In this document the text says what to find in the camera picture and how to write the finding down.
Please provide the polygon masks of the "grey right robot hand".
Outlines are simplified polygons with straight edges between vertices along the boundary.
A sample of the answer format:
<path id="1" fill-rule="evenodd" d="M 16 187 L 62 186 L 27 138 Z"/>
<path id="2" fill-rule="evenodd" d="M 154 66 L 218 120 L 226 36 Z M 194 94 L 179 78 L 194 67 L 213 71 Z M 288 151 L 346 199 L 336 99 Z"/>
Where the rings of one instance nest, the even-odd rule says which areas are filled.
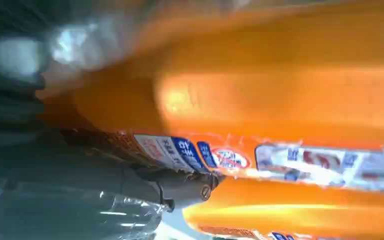
<path id="1" fill-rule="evenodd" d="M 221 178 L 121 162 L 51 136 L 0 135 L 0 240 L 152 240 Z"/>

